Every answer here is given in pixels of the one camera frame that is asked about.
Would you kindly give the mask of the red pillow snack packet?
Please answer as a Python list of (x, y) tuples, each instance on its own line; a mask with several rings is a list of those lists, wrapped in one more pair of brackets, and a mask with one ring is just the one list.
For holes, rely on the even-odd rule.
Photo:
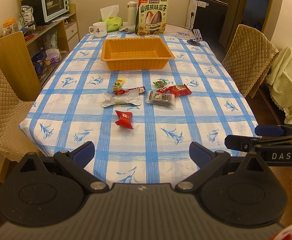
[(128, 128), (128, 129), (133, 129), (132, 127), (132, 112), (122, 112), (122, 111), (115, 111), (117, 116), (118, 116), (118, 120), (115, 122), (116, 125), (124, 127), (124, 128)]

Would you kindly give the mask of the grey mixed nuts packet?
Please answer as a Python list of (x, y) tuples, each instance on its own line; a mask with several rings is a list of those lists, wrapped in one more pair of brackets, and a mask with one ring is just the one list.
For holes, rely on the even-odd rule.
[(146, 103), (159, 105), (168, 108), (174, 108), (175, 96), (174, 94), (164, 94), (150, 90), (147, 93)]

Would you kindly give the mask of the large red snack packet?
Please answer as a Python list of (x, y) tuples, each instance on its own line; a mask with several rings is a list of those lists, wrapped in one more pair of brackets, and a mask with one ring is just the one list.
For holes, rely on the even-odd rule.
[(190, 95), (192, 92), (190, 91), (190, 89), (185, 85), (174, 85), (174, 86), (170, 86), (168, 88), (169, 92), (171, 94), (173, 94), (175, 97), (179, 97), (179, 96), (188, 96)]

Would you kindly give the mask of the yellow candy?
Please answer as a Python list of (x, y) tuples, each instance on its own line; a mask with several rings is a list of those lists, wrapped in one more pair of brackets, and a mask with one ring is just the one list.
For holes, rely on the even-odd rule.
[(116, 92), (122, 89), (123, 84), (125, 83), (125, 79), (117, 79), (113, 84), (112, 91)]

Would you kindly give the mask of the clear green long packet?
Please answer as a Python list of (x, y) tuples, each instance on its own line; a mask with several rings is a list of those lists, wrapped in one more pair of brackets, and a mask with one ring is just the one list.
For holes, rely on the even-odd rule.
[(122, 95), (103, 93), (101, 96), (104, 98), (104, 101), (102, 103), (103, 107), (109, 107), (113, 105), (129, 105), (129, 104), (136, 105), (136, 106), (141, 105), (141, 99), (136, 90), (132, 90)]

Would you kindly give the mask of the green candy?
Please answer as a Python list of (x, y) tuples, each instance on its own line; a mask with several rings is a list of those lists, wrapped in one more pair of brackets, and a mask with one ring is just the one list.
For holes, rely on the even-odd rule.
[(162, 88), (168, 84), (168, 80), (164, 78), (157, 79), (157, 81), (154, 81), (153, 84), (156, 88)]

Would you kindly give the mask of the long red snack stick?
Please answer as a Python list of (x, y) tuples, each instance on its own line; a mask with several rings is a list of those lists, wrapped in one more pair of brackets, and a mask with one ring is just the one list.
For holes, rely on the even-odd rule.
[(143, 94), (145, 93), (146, 89), (145, 87), (136, 87), (136, 88), (129, 88), (129, 89), (119, 89), (115, 91), (115, 95), (122, 95), (125, 93), (128, 93), (132, 90), (136, 90), (138, 92), (138, 94)]

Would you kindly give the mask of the small red candy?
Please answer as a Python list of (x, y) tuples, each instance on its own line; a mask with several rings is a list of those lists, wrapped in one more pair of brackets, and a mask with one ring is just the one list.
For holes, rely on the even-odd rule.
[(169, 87), (165, 87), (165, 86), (163, 86), (163, 87), (161, 87), (160, 89), (158, 89), (156, 92), (157, 93), (161, 93), (161, 94), (165, 94), (165, 93), (167, 93), (167, 92), (169, 92), (170, 90), (169, 90)]

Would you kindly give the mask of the quilted chair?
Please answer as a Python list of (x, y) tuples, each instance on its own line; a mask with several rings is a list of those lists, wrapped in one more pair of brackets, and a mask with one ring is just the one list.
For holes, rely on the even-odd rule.
[(278, 53), (262, 32), (239, 24), (222, 65), (242, 96), (253, 98)]
[(30, 152), (42, 154), (19, 129), (32, 104), (18, 98), (0, 68), (0, 152), (10, 161), (19, 162)]

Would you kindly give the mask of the left quilted chair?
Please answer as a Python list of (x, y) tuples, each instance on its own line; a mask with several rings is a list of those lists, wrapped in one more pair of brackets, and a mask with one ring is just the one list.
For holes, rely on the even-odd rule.
[(19, 162), (30, 152), (42, 154), (19, 129), (32, 104), (18, 98), (0, 68), (0, 152), (10, 161)]

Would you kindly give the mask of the wooden shelf cabinet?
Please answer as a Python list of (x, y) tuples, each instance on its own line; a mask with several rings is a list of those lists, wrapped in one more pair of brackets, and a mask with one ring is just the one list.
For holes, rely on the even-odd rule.
[(57, 48), (61, 60), (79, 43), (76, 5), (70, 5), (70, 11), (64, 18), (43, 26), (35, 36), (26, 41), (23, 34), (13, 33), (0, 38), (0, 68), (16, 95), (23, 101), (34, 101), (42, 87), (48, 82), (61, 62), (43, 67), (39, 74), (35, 71), (31, 58), (44, 50), (44, 37), (57, 32)]

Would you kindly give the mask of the purple tissue box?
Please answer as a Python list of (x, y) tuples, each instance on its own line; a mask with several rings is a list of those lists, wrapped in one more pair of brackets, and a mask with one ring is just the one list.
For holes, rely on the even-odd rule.
[(46, 53), (46, 60), (49, 61), (51, 64), (60, 62), (61, 60), (61, 53), (56, 48), (51, 48), (45, 51)]

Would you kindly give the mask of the small clear blue box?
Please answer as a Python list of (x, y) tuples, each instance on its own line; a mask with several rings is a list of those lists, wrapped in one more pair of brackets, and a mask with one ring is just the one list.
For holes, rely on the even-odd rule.
[(182, 40), (189, 40), (190, 38), (192, 38), (191, 35), (189, 35), (188, 33), (184, 33), (184, 32), (177, 32), (176, 36)]

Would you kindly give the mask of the orange lid snack jar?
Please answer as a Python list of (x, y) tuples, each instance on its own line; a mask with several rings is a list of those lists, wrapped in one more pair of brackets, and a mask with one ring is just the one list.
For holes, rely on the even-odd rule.
[(7, 36), (20, 31), (19, 23), (15, 18), (10, 18), (3, 23), (2, 36)]

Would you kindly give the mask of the sunflower seed bag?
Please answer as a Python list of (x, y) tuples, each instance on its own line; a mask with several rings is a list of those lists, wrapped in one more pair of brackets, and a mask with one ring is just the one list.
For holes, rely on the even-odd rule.
[(138, 36), (163, 35), (169, 0), (138, 0), (135, 32)]

